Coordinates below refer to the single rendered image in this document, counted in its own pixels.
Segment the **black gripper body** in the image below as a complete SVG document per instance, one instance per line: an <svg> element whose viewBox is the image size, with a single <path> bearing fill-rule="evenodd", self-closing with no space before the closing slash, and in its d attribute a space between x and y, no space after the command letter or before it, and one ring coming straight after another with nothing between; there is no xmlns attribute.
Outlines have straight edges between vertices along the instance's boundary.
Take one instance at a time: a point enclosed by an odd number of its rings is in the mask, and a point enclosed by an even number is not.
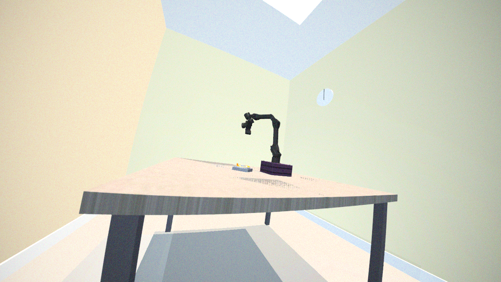
<svg viewBox="0 0 501 282"><path fill-rule="evenodd" d="M247 123L247 121L248 121L248 120L246 120L246 123ZM245 134L251 135L251 131L250 131L250 130L251 130L251 128L252 128L252 125L249 125L249 124L247 123L247 130L245 130Z"/></svg>

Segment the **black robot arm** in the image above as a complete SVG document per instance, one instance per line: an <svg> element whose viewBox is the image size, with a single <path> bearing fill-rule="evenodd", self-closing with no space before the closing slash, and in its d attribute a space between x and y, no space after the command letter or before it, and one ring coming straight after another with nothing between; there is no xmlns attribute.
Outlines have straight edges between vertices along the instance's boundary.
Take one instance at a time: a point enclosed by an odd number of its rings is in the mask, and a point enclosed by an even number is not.
<svg viewBox="0 0 501 282"><path fill-rule="evenodd" d="M252 123L254 123L253 119L254 120L259 120L259 119L271 119L272 121L272 126L274 128L274 133L273 133L273 145L270 146L270 150L272 152L272 161L273 163L280 163L280 159L281 159L281 153L279 152L279 146L278 146L278 132L279 132L279 127L280 127L280 121L278 119L276 119L272 114L250 114L249 112L248 113L245 113L244 114L247 123L249 125L252 125ZM241 124L241 127L242 128L247 128L247 123L242 123Z"/></svg>

